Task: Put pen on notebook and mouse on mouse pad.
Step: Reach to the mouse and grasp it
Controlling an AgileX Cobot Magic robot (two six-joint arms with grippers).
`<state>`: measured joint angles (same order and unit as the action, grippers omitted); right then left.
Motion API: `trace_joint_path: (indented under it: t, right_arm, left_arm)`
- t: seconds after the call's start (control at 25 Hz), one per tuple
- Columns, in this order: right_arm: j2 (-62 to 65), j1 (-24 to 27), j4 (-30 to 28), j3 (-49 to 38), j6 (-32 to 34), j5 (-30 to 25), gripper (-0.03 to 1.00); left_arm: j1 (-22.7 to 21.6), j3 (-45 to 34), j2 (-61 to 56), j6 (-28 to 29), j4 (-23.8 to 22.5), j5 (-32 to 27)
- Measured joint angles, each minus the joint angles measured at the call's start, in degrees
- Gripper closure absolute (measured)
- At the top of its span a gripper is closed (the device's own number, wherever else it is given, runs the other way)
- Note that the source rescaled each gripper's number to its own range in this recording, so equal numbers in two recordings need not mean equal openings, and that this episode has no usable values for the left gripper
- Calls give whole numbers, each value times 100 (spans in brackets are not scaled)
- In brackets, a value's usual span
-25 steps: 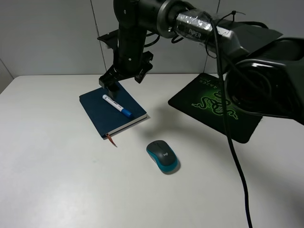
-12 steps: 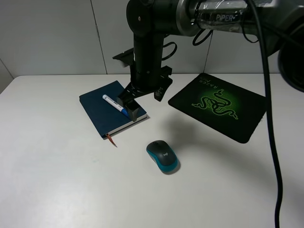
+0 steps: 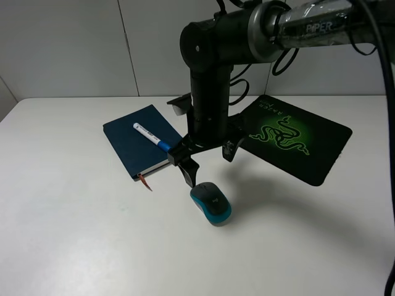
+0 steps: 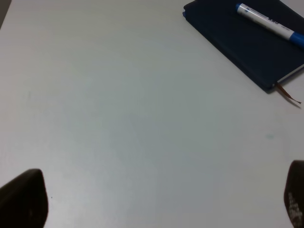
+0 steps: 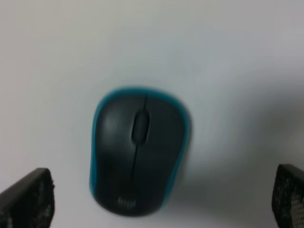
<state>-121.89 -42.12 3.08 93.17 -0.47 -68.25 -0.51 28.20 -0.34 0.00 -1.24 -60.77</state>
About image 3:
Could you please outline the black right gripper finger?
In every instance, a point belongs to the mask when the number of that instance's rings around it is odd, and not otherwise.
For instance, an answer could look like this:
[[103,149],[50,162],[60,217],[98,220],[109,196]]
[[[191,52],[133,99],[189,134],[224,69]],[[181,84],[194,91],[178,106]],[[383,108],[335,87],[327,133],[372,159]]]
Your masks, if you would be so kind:
[[226,161],[232,162],[234,160],[234,157],[236,155],[239,146],[243,141],[244,141],[243,135],[227,136],[222,144],[222,157]]
[[178,167],[184,176],[186,184],[193,188],[196,185],[196,175],[199,169],[199,164],[194,160],[185,160],[179,163]]

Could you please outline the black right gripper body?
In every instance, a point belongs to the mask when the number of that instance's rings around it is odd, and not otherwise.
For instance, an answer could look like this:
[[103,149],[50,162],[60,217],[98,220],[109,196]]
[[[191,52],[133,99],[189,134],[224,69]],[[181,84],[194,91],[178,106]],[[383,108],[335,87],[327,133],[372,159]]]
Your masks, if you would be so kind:
[[175,113],[186,115],[188,132],[180,142],[167,152],[168,160],[172,165],[189,160],[192,155],[198,154],[222,144],[227,136],[243,135],[246,137],[245,118],[241,113],[228,116],[228,111],[222,109],[214,116],[209,115],[209,108],[202,112],[193,107],[193,98],[190,93],[167,102]]

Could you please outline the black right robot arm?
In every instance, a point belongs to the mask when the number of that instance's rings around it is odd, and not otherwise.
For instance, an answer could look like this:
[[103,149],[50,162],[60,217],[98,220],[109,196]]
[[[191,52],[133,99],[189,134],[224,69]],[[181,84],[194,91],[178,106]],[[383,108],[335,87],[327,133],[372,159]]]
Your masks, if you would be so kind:
[[370,43],[383,72],[389,128],[394,128],[394,2],[312,1],[290,7],[283,1],[236,1],[237,11],[217,12],[192,22],[180,36],[191,90],[170,104],[187,116],[186,136],[168,152],[186,183],[194,187],[198,164],[192,155],[221,147],[232,161],[244,134],[239,115],[229,116],[235,65],[270,64],[304,47]]

